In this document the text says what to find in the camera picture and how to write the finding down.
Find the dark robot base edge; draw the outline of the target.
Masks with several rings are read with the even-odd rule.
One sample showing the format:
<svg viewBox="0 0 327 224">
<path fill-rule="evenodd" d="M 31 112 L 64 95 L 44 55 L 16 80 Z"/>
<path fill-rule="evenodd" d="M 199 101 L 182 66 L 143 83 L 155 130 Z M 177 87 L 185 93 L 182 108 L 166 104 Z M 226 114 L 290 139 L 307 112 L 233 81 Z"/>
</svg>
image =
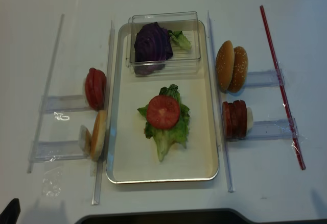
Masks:
<svg viewBox="0 0 327 224">
<path fill-rule="evenodd" d="M 255 223 L 232 209 L 90 215 L 77 223 Z"/>
</svg>

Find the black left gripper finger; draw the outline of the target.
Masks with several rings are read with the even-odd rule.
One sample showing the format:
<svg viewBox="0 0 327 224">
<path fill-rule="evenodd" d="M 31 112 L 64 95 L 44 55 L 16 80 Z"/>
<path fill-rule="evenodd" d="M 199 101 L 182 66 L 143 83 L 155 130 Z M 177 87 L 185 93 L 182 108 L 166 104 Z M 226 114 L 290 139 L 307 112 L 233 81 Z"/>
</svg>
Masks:
<svg viewBox="0 0 327 224">
<path fill-rule="evenodd" d="M 14 198 L 0 214 L 0 224 L 16 224 L 20 215 L 20 202 Z"/>
</svg>

